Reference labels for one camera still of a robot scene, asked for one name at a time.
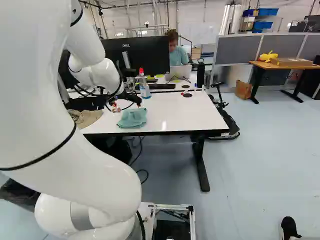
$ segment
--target cardboard box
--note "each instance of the cardboard box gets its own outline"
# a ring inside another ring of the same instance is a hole
[[[192,59],[199,59],[201,57],[201,47],[193,47],[191,49]]]
[[[302,59],[302,58],[272,58],[270,62],[279,67],[307,67],[312,66],[314,63],[312,61]]]
[[[252,85],[241,80],[236,81],[235,92],[234,94],[243,99],[249,99],[251,97]]]

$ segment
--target desk foot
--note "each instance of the desk foot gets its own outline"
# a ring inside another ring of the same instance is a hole
[[[301,104],[304,102],[303,100],[301,100],[301,98],[297,97],[296,95],[294,95],[286,90],[280,90],[280,91]]]
[[[259,104],[259,101],[254,96],[250,97],[250,100],[255,104]]]
[[[207,176],[206,166],[202,157],[204,149],[205,139],[199,138],[196,143],[192,144],[192,150],[196,163],[196,170],[198,172],[200,188],[203,192],[210,192],[210,185]]]

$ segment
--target person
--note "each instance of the person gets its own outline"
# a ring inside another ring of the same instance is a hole
[[[179,35],[176,30],[170,29],[165,35],[169,38],[170,67],[187,65],[189,57],[181,46],[177,46]]]
[[[279,225],[279,240],[320,240],[317,236],[301,236],[291,216],[285,216]]]

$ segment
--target desk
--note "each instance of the desk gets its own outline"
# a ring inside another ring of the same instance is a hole
[[[192,149],[197,166],[201,190],[210,191],[206,167],[202,158],[205,137],[228,133],[229,128],[206,92],[191,92],[192,97],[183,97],[179,92],[154,93],[151,98],[143,99],[142,106],[147,109],[147,123],[142,128],[119,128],[122,113],[112,113],[107,109],[92,125],[83,128],[84,135],[105,136],[158,136],[191,135],[197,136]],[[120,108],[130,102],[119,99]]]
[[[254,85],[253,85],[251,97],[250,97],[251,101],[254,102],[255,104],[259,104],[258,100],[256,99],[256,93],[257,93],[258,87],[261,83],[262,76],[266,70],[320,69],[320,65],[316,65],[316,64],[313,64],[312,66],[278,66],[278,65],[272,64],[270,62],[264,62],[264,61],[249,61],[249,63],[256,67],[256,73],[254,75]],[[299,93],[300,87],[302,85],[302,82],[304,80],[304,77],[305,77],[305,71],[303,71],[303,74],[301,75],[299,81],[296,83],[296,87],[295,87],[293,93],[287,92],[285,90],[281,90],[281,92],[288,95],[290,98],[298,101],[299,103],[303,103],[304,101],[298,97],[298,93]]]
[[[172,93],[172,92],[184,92],[187,89],[193,89],[193,87],[195,86],[195,84],[197,83],[197,72],[196,71],[192,71],[190,74],[190,77],[188,78],[188,80],[191,82],[187,82],[185,80],[179,80],[179,82],[175,82],[174,80],[170,82],[170,84],[175,84],[175,88],[174,89],[150,89],[151,93]],[[168,81],[166,80],[165,76],[159,77],[158,81],[156,82],[157,84],[165,84]],[[190,88],[183,88],[183,85],[189,85]],[[91,92],[93,90],[93,88],[89,88],[87,91]],[[69,97],[72,99],[76,99],[81,97],[81,95],[77,92],[69,92]]]

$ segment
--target teal towel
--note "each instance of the teal towel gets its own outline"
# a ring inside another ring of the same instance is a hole
[[[139,129],[147,123],[147,109],[136,108],[124,110],[121,120],[117,123],[122,129]]]

